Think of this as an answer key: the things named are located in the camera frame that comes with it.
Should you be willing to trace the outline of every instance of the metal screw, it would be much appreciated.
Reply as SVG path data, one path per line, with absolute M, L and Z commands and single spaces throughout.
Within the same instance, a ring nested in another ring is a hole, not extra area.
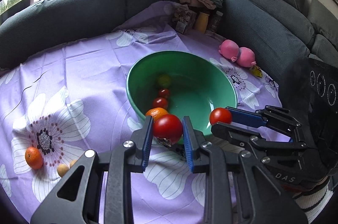
M 252 141 L 257 141 L 257 140 L 258 140 L 258 137 L 255 136 L 255 135 L 252 135 L 252 136 L 250 136 L 250 139 L 251 139 Z
M 85 157 L 88 157 L 88 158 L 91 158 L 95 155 L 95 151 L 93 150 L 87 150 L 85 153 L 84 153 Z
M 202 143 L 202 147 L 204 147 L 204 148 L 211 147 L 211 145 L 212 145 L 212 143 L 210 143 L 210 142 L 203 142 Z
M 263 157 L 262 158 L 262 163 L 264 163 L 264 164 L 270 163 L 270 158 L 267 157 L 267 156 Z
M 251 156 L 251 152 L 249 152 L 249 151 L 241 151 L 241 156 L 245 157 L 245 158 L 248 158 L 248 157 Z
M 131 140 L 127 140 L 123 143 L 123 146 L 124 147 L 132 147 L 132 146 L 134 146 L 134 142 L 131 141 Z

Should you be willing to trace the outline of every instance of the orange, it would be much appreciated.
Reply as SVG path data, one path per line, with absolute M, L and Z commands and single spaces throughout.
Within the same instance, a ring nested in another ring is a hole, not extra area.
M 161 107 L 155 107 L 154 109 L 148 110 L 146 116 L 151 115 L 154 118 L 154 122 L 161 118 L 163 115 L 169 114 L 165 109 Z
M 32 169 L 40 169 L 43 165 L 42 155 L 36 147 L 26 149 L 25 159 Z

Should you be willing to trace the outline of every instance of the stuffed animal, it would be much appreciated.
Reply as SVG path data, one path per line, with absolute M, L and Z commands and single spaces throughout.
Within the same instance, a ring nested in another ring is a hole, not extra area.
M 219 53 L 226 59 L 236 62 L 241 67 L 253 67 L 256 65 L 254 52 L 246 47 L 239 47 L 231 40 L 225 40 L 219 46 Z

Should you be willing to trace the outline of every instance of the green fruit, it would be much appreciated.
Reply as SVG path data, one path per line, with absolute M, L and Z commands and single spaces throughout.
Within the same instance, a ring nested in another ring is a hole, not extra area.
M 168 74 L 162 74 L 157 78 L 157 86 L 159 88 L 167 89 L 171 86 L 171 78 Z

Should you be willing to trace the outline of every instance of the bowl rim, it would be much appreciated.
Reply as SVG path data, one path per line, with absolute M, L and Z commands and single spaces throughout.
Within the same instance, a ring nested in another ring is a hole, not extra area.
M 175 53 L 184 53 L 184 54 L 190 54 L 190 55 L 193 55 L 193 56 L 195 56 L 195 57 L 198 57 L 198 58 L 200 58 L 200 59 L 206 61 L 207 63 L 209 63 L 210 65 L 214 66 L 214 67 L 217 68 L 219 71 L 221 71 L 222 74 L 226 77 L 226 79 L 229 81 L 229 83 L 230 83 L 230 85 L 231 85 L 231 88 L 232 88 L 232 90 L 233 90 L 233 92 L 234 92 L 234 97 L 235 97 L 235 102 L 236 102 L 236 108 L 237 108 L 237 106 L 238 106 L 237 92 L 236 92 L 236 90 L 235 90 L 235 88 L 234 88 L 234 85 L 231 83 L 231 81 L 229 80 L 229 78 L 226 76 L 226 74 L 224 73 L 224 71 L 223 71 L 222 69 L 220 69 L 219 67 L 215 66 L 214 64 L 212 64 L 212 63 L 209 62 L 208 60 L 206 60 L 206 59 L 204 59 L 204 58 L 202 58 L 202 57 L 200 57 L 200 56 L 197 56 L 197 55 L 195 55 L 195 54 L 189 53 L 189 52 L 177 51 L 177 50 L 163 50 L 163 51 L 152 52 L 152 53 L 149 53 L 149 54 L 143 56 L 141 59 L 137 60 L 137 61 L 133 64 L 133 66 L 131 67 L 131 69 L 130 69 L 129 72 L 128 72 L 127 82 L 126 82 L 127 98 L 128 98 L 129 103 L 131 104 L 132 109 L 136 112 L 136 115 L 137 115 L 138 117 L 141 117 L 143 121 L 146 119 L 146 116 L 145 116 L 145 115 L 138 109 L 138 107 L 135 105 L 134 100 L 132 99 L 131 94 L 130 94 L 130 90 L 129 90 L 129 76 L 130 76 L 130 74 L 131 74 L 131 71 L 133 70 L 133 68 L 135 68 L 135 66 L 136 66 L 140 61 L 142 61 L 142 60 L 143 60 L 144 58 L 146 58 L 146 57 L 149 57 L 149 56 L 151 56 L 151 55 L 153 55 L 153 54 L 158 54 L 158 53 L 166 54 L 166 53 L 172 53 L 172 52 L 175 52 Z

